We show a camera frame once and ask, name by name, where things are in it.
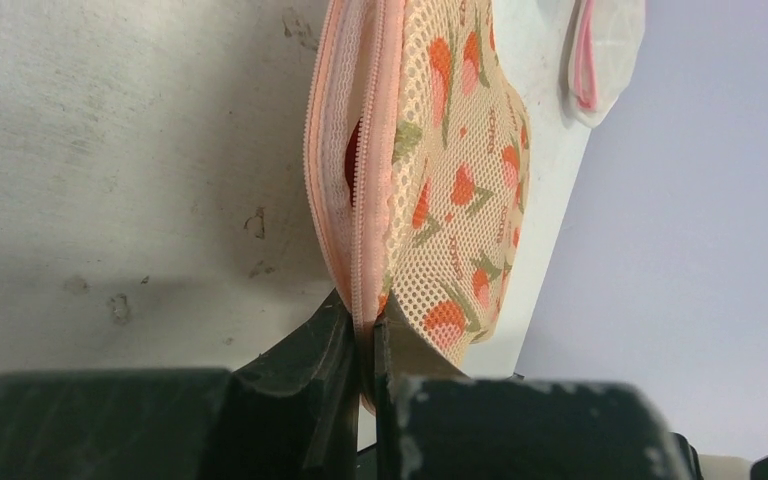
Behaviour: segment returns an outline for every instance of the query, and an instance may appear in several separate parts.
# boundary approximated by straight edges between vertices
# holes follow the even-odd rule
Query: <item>yellow mesh fabric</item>
[[[499,316],[528,195],[528,116],[499,67],[490,0],[406,8],[382,299],[457,365]]]

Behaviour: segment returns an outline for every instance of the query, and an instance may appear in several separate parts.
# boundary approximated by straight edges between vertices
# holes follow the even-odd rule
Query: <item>pink zipper on white pouch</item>
[[[330,2],[305,133],[305,178],[320,246],[370,368],[390,220],[404,9],[405,0]],[[358,122],[350,186],[346,162],[353,152],[346,149]]]

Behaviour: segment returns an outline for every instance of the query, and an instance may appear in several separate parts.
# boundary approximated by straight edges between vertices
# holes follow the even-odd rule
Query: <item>gray background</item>
[[[749,459],[768,454],[763,3],[649,2],[517,366],[631,381],[700,452]]]

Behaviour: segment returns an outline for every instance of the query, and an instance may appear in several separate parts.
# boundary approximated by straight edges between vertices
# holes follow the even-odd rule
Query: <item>white table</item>
[[[573,3],[495,6],[533,183],[471,375],[513,372],[587,141],[558,103]],[[301,172],[324,8],[0,1],[0,371],[235,368],[309,317],[332,288]]]

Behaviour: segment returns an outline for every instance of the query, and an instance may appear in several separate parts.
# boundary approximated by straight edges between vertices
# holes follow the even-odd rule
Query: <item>zipper teeth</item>
[[[328,9],[325,12],[325,22],[323,23],[322,27],[322,35],[320,35],[320,42],[321,45],[325,44],[325,36],[328,34],[328,29],[331,26],[332,17],[334,16],[334,5],[336,2],[329,1],[328,2]],[[308,92],[308,101],[307,101],[307,112],[305,114],[305,130],[304,130],[304,145],[302,146],[302,158],[308,158],[310,154],[310,146],[308,145],[308,140],[310,139],[310,124],[311,124],[311,117],[314,113],[313,111],[313,102],[314,102],[314,96],[316,94],[316,87],[319,85],[319,77],[322,75],[322,72],[320,71],[320,68],[322,66],[322,57],[325,54],[325,48],[320,48],[319,51],[316,52],[316,61],[313,64],[313,71],[314,71],[314,79],[311,82],[310,85],[310,91]],[[316,168],[316,174],[318,175],[320,172],[320,164],[322,159],[317,158],[317,168]],[[306,165],[306,168],[304,168],[304,175],[305,175],[305,186],[307,188],[307,200],[308,203],[311,206],[311,209],[313,210],[313,215],[317,221],[313,222],[314,229],[316,230],[316,237],[319,240],[319,244],[322,245],[322,253],[325,256],[325,264],[328,268],[328,273],[331,275],[331,278],[333,278],[335,281],[337,280],[336,271],[333,267],[334,265],[334,254],[331,251],[331,242],[328,241],[327,236],[331,234],[331,228],[330,228],[330,222],[328,221],[328,216],[323,215],[322,212],[322,202],[319,198],[317,198],[317,195],[314,192],[313,188],[313,179],[311,178],[312,168],[310,168],[309,165]]]
[[[372,59],[369,63],[369,80],[367,82],[366,98],[363,101],[363,114],[360,120],[360,129],[358,130],[358,150],[355,155],[355,188],[353,193],[353,204],[355,206],[355,225],[354,225],[354,257],[355,270],[351,275],[352,282],[352,305],[355,312],[362,314],[363,305],[363,280],[361,274],[363,272],[363,256],[361,255],[361,249],[363,248],[363,209],[364,205],[361,203],[365,197],[366,187],[366,169],[364,168],[364,160],[369,154],[369,142],[370,142],[370,123],[372,123],[372,104],[375,100],[375,87],[378,83],[378,64],[381,59],[382,39],[384,36],[384,19],[387,2],[380,2],[376,11],[375,20],[375,39],[373,40],[374,52]],[[358,324],[362,317],[355,316],[355,331],[361,331],[363,325]]]

